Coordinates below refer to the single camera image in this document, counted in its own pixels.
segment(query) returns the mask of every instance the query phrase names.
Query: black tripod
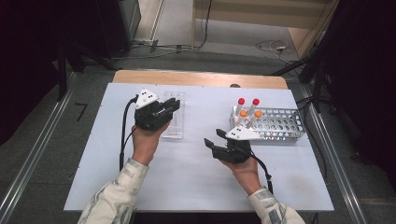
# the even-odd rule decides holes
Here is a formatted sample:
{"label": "black tripod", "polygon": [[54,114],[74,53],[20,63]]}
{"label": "black tripod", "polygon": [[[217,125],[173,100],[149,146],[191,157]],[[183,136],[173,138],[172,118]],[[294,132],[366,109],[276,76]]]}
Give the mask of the black tripod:
{"label": "black tripod", "polygon": [[340,1],[337,9],[334,12],[329,29],[326,31],[326,35],[323,36],[322,40],[313,50],[313,53],[301,59],[300,61],[291,63],[271,74],[272,76],[282,76],[285,73],[288,73],[289,71],[305,64],[305,67],[298,78],[301,83],[305,84],[308,83],[314,77],[314,75],[316,75],[312,103],[318,113],[320,113],[318,103],[320,98],[320,88],[325,76],[325,62],[331,57],[332,42],[335,40],[345,41],[344,39],[337,38],[337,36],[343,23],[347,22],[350,27],[353,27],[353,24],[359,19],[359,15],[357,15],[354,21],[346,20],[346,17],[350,11],[356,7],[363,8],[364,4],[360,5],[359,2],[355,4],[348,4],[347,1]]}
{"label": "black tripod", "polygon": [[83,72],[86,64],[82,61],[81,55],[86,55],[97,63],[101,64],[105,68],[118,71],[121,68],[116,68],[113,64],[106,62],[103,58],[97,56],[89,49],[81,46],[76,41],[72,40],[67,33],[63,30],[58,33],[58,73],[59,73],[59,96],[58,101],[64,98],[67,92],[67,80],[66,80],[66,59],[70,62],[70,65],[75,72]]}

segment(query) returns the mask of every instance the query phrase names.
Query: clear plastic tray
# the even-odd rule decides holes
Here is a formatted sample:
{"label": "clear plastic tray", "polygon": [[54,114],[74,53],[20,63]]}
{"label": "clear plastic tray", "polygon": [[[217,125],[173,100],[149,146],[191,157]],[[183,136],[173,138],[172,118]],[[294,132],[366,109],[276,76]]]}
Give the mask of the clear plastic tray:
{"label": "clear plastic tray", "polygon": [[166,101],[170,98],[180,100],[180,109],[175,111],[173,119],[169,127],[163,132],[163,138],[183,138],[184,133],[184,105],[186,103],[186,92],[184,91],[166,91],[163,100]]}

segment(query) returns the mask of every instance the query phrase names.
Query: wooden table edge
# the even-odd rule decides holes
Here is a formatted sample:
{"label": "wooden table edge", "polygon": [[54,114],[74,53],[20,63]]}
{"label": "wooden table edge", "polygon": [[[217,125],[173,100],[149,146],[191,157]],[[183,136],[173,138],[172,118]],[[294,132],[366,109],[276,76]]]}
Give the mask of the wooden table edge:
{"label": "wooden table edge", "polygon": [[113,82],[212,87],[230,87],[232,84],[237,84],[241,88],[288,90],[283,77],[211,72],[120,70],[114,75]]}

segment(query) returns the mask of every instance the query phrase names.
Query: aluminum rail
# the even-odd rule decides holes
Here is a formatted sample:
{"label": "aluminum rail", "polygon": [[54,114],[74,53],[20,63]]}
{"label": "aluminum rail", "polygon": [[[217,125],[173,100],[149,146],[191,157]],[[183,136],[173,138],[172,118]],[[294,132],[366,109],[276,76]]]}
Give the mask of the aluminum rail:
{"label": "aluminum rail", "polygon": [[56,103],[49,116],[49,119],[47,120],[43,130],[35,141],[35,144],[30,151],[28,157],[26,158],[22,168],[16,175],[15,179],[12,181],[11,185],[8,187],[5,197],[3,198],[3,201],[0,205],[0,223],[8,223],[8,220],[11,217],[11,214],[14,211],[18,200],[22,196],[30,177],[35,170],[35,167],[37,166],[43,152],[46,149],[47,143],[50,140],[53,131],[55,130],[56,125],[58,124],[58,121],[67,106],[67,103],[73,93],[77,81],[77,74],[72,73],[68,79],[69,90],[65,94],[62,101]]}
{"label": "aluminum rail", "polygon": [[[311,96],[310,90],[305,85],[303,85],[303,93],[304,97]],[[332,139],[330,138],[326,126],[324,125],[321,114],[318,114],[313,106],[310,106],[309,111],[318,130],[320,140],[324,146],[324,151],[327,158],[329,159],[329,164],[332,167],[335,179],[338,183],[338,186],[340,187],[341,193],[343,194],[346,207],[353,223],[368,223],[367,218],[361,209],[361,204],[359,203],[358,197],[356,196],[355,191],[347,177],[344,166],[338,158],[337,152],[335,151],[334,145],[332,144]]]}

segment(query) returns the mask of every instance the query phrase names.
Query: stand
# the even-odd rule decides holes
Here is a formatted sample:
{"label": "stand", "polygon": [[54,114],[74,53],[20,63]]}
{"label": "stand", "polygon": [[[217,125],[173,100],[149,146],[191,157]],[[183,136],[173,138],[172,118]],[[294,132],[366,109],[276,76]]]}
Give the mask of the stand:
{"label": "stand", "polygon": [[83,72],[85,63],[81,59],[81,54],[87,55],[97,63],[105,68],[118,71],[122,68],[116,68],[113,64],[106,62],[103,58],[97,56],[89,49],[81,46],[79,43],[67,37],[64,32],[60,33],[60,41],[58,44],[58,72],[59,72],[59,96],[58,101],[64,98],[67,92],[67,74],[66,74],[66,59],[70,62],[73,71]]}
{"label": "stand", "polygon": [[312,79],[312,77],[316,74],[312,103],[318,113],[320,113],[320,109],[319,109],[320,88],[324,76],[324,72],[323,72],[324,62],[321,60],[321,58],[322,58],[322,51],[315,49],[313,54],[308,55],[307,57],[301,59],[298,62],[291,63],[288,66],[271,74],[271,76],[282,76],[283,74],[288,73],[289,71],[305,64],[305,67],[302,73],[298,76],[298,78],[300,82],[304,84],[304,83],[308,83]]}

